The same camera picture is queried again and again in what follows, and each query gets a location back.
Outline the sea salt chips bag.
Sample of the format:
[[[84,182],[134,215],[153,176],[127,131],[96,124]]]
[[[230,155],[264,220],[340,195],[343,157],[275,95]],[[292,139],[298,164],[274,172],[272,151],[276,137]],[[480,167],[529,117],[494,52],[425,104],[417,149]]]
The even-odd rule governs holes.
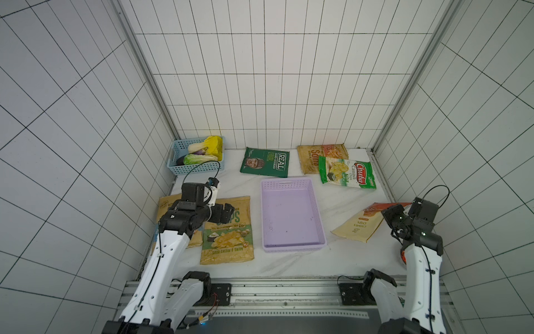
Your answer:
[[[159,199],[159,208],[157,212],[157,223],[159,223],[163,215],[172,207],[173,203],[181,198],[182,198],[181,194],[175,194],[171,196],[162,197]],[[188,249],[203,245],[203,238],[202,238],[203,230],[204,230],[204,226],[201,226],[199,229],[197,229],[193,233],[193,236],[189,242],[189,245],[187,246]]]

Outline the sour cream onion chips bag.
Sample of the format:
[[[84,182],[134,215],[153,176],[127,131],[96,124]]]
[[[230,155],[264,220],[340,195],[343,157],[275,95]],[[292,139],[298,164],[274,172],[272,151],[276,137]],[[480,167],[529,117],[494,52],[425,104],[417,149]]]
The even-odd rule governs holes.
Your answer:
[[[234,207],[228,224],[204,224],[201,265],[247,262],[254,259],[250,196],[216,201],[216,204],[222,206],[226,203]]]

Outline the cream red cassava chips bag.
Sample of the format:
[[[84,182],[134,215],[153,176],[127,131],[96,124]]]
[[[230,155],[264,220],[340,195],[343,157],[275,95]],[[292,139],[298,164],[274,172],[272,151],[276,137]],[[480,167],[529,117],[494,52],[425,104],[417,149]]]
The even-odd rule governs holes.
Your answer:
[[[381,211],[396,205],[406,208],[411,203],[374,203],[352,216],[331,233],[345,239],[367,243],[384,219]]]

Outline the green white cassava chips bag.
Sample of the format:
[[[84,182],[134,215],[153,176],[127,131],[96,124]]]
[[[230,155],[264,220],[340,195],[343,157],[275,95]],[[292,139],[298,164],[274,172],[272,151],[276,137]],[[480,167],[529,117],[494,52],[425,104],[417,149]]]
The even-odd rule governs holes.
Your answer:
[[[370,162],[319,157],[318,171],[323,184],[330,183],[360,189],[377,188]]]

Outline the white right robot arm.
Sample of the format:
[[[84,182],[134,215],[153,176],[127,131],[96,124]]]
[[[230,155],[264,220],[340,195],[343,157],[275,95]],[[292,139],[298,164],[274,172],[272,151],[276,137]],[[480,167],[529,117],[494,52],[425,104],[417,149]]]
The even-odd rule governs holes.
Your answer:
[[[378,307],[379,333],[446,333],[439,290],[444,246],[432,231],[438,210],[439,205],[415,198],[408,212],[402,204],[381,211],[391,236],[401,243],[407,276],[404,301],[392,277],[375,269],[364,277],[362,292]]]

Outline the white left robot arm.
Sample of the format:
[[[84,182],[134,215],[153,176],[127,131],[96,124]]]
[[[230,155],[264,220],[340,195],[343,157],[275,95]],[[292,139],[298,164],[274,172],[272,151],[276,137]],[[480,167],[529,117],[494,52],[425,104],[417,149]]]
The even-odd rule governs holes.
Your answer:
[[[192,307],[211,299],[211,278],[190,271],[178,290],[168,295],[179,258],[195,231],[206,222],[228,224],[234,213],[229,204],[216,203],[217,178],[182,185],[182,196],[160,218],[154,250],[130,302],[119,319],[108,321],[103,333],[174,333]]]

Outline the blue plastic basket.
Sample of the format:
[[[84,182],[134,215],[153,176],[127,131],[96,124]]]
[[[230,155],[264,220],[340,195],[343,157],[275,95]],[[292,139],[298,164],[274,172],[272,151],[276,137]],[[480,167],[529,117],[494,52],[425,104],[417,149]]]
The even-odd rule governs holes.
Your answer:
[[[210,171],[220,171],[223,170],[224,162],[221,161],[208,161],[204,164],[196,165],[183,165],[177,166],[176,161],[182,156],[189,154],[188,147],[192,143],[203,142],[207,137],[201,137],[196,139],[181,139],[176,140],[171,143],[169,147],[170,155],[168,157],[167,167],[174,175],[186,175],[188,173],[205,173]]]

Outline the yellow snack bag in basket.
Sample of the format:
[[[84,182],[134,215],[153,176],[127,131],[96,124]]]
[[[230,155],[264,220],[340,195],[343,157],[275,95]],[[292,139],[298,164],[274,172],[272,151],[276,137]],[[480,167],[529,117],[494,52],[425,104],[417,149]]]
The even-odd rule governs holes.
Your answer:
[[[223,157],[223,139],[220,136],[209,136],[204,142],[204,154],[217,157],[218,161]]]

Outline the green REAL chips bag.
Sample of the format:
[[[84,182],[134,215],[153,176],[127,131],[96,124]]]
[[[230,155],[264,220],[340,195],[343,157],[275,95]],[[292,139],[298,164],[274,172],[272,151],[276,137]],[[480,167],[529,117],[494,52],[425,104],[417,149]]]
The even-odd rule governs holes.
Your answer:
[[[290,152],[246,148],[240,172],[274,178],[287,178],[289,175]]]

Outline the purple plastic basket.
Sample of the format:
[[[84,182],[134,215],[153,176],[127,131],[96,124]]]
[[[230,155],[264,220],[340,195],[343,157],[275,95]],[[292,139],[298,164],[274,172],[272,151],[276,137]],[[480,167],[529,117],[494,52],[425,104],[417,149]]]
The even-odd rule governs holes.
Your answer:
[[[267,253],[315,251],[327,245],[311,178],[261,181],[261,231]]]

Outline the brown orange chips bag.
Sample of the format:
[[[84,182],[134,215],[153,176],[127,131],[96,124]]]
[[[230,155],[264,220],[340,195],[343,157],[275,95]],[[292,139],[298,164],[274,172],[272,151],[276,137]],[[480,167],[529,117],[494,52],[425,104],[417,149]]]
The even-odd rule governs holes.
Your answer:
[[[337,159],[348,158],[348,151],[346,150],[344,144],[298,146],[297,152],[300,168],[304,175],[319,174],[319,157],[332,157]]]

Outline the toy eggplant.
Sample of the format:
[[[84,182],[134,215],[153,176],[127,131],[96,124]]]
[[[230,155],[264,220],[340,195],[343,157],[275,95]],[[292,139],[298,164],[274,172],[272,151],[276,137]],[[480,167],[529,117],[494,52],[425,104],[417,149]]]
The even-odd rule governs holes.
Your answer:
[[[176,165],[177,166],[183,166],[184,165],[184,159],[185,159],[185,156],[182,156],[182,157],[178,158],[177,161],[176,161]]]

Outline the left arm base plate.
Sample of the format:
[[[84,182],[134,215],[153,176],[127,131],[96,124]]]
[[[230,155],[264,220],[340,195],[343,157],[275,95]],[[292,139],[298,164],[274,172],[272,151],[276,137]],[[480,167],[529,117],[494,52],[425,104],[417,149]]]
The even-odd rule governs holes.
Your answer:
[[[232,285],[229,283],[212,283],[204,288],[202,298],[194,306],[229,306]]]

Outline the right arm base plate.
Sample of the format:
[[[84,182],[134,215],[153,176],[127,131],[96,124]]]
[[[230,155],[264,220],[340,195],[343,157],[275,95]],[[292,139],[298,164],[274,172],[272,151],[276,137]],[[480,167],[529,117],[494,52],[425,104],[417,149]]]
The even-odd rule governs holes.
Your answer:
[[[364,298],[362,283],[339,283],[338,288],[343,306],[365,306],[368,304]]]

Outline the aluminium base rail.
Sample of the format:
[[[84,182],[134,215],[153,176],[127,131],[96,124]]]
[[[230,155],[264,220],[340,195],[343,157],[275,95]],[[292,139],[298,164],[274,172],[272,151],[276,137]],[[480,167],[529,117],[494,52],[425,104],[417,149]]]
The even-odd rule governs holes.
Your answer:
[[[379,321],[378,307],[343,306],[339,283],[362,283],[359,278],[213,278],[229,283],[229,306],[193,306],[186,315],[194,320],[206,311],[205,321],[224,317],[339,317]]]

